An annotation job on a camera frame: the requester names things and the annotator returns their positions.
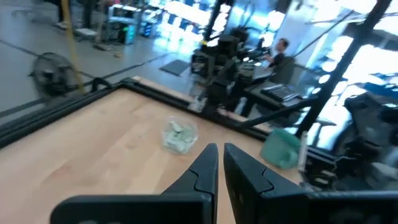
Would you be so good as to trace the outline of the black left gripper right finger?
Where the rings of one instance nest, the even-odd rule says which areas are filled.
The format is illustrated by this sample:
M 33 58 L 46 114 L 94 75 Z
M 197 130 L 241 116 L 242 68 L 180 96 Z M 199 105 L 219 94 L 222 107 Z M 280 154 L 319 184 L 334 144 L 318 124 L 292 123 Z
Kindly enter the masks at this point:
M 236 223 L 397 223 L 397 192 L 311 192 L 231 143 L 223 164 Z

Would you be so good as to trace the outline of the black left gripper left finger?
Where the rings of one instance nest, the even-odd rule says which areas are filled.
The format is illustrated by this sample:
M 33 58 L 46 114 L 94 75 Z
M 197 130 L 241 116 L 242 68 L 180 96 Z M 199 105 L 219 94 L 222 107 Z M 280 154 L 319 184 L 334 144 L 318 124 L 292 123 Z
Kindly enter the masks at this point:
M 73 196 L 52 210 L 50 223 L 216 223 L 217 201 L 218 148 L 209 143 L 161 194 Z

